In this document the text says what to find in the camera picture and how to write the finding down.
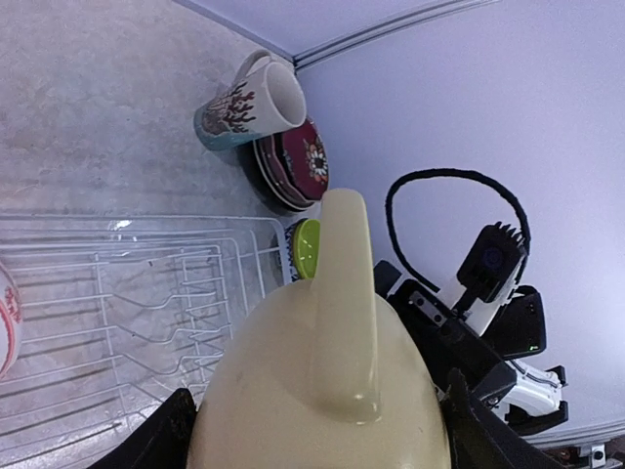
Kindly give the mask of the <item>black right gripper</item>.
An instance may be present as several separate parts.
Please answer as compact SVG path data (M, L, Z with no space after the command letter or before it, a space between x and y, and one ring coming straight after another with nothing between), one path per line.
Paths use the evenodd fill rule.
M516 373L434 294L416 280L400 281L401 272L387 261L378 262L373 275L376 293L396 311L442 392L454 369L464 376L470 395L489 408L512 391Z

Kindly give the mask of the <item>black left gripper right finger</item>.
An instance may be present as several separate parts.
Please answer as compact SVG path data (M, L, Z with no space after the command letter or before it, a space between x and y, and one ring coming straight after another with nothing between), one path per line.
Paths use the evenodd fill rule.
M516 376L501 366L470 386L459 368L447 374L446 426L454 468L559 468L482 402L506 395Z

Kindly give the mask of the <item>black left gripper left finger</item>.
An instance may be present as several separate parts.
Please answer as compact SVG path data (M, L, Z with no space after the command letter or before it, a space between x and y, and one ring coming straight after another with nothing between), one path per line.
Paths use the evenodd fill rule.
M121 445L89 469L185 468L196 415L189 389L177 389Z

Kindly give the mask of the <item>pale yellow cup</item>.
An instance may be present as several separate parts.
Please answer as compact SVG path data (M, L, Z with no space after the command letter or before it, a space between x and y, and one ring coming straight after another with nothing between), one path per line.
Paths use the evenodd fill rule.
M188 449L190 468L447 468L437 391L374 288L366 205L321 202L315 276L279 287L226 346Z

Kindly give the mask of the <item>lime green bowl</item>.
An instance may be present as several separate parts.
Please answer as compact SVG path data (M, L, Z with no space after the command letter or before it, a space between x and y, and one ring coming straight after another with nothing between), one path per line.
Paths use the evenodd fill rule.
M320 221L301 221L292 237L293 264L298 278L312 279L316 273L320 240Z

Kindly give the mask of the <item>blue white patterned bowl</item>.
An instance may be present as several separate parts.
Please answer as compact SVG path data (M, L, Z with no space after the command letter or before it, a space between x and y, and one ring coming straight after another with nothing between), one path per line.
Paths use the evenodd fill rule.
M297 220L284 230L286 242L286 263L292 281L303 279L295 264L294 240L299 227L304 223L304 219Z

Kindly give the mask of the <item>white red patterned bowl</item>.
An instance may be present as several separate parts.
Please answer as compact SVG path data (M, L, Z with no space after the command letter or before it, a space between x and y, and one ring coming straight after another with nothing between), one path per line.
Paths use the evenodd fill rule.
M23 317L19 289L4 265L1 265L1 377L19 356L23 335Z

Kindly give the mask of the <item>pink polka dot plate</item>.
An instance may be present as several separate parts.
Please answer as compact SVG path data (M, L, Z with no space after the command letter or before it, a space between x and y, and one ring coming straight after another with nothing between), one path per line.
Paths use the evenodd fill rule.
M275 137L264 137L252 143L259 172L270 193L287 210L303 212L320 202L319 195L305 194L295 183L284 156L279 154Z

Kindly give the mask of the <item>large black round plate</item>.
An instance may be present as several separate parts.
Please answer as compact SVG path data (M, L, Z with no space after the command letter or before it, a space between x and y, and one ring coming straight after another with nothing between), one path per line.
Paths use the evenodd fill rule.
M270 172L260 160L255 144L248 143L239 147L236 150L236 155L250 185L269 210L279 216L287 216L304 213L313 207L312 202L294 201L271 178Z

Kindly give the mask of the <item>teal patterned cup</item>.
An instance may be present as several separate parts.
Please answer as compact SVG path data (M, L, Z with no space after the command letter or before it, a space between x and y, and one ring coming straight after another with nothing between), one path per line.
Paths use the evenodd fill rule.
M307 114L294 72L262 49L246 58L225 92L197 109L193 128L204 147L222 151L298 128Z

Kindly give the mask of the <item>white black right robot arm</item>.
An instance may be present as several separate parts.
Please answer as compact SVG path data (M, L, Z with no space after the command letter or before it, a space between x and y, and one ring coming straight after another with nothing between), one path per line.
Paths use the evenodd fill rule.
M478 336L421 283L400 281L400 271L387 261L373 275L376 293L395 309L439 389L446 391L448 373L460 370L470 393L522 437L568 420L563 366L542 371L512 359L499 347L502 339Z

